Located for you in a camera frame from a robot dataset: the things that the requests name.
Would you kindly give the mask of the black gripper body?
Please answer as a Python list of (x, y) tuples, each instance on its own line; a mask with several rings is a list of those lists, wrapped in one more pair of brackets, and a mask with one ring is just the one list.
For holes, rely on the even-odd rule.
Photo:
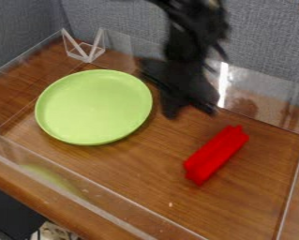
[(141, 60), (142, 74), (158, 89), (177, 101), (187, 103), (217, 103), (219, 93), (211, 85), (203, 69), (197, 66), (163, 62), (157, 59)]

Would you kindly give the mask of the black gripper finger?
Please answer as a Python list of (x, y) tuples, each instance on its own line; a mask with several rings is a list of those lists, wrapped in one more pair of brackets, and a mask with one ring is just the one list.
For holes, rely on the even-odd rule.
[(185, 98), (169, 94), (161, 95), (162, 113), (169, 119), (175, 119), (181, 110), (190, 104)]
[(207, 115), (215, 115), (219, 97), (219, 93), (215, 91), (202, 93), (195, 97), (193, 105), (199, 111), (202, 111)]

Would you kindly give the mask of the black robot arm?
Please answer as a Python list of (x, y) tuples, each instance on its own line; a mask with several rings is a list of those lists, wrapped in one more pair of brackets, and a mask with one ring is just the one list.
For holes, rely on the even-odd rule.
[(230, 31), (225, 0), (147, 1), (165, 11), (170, 21), (166, 60), (141, 60), (142, 72), (159, 89), (163, 115), (174, 119), (187, 106), (213, 115), (219, 92), (206, 76), (207, 58), (210, 51), (228, 55), (221, 46)]

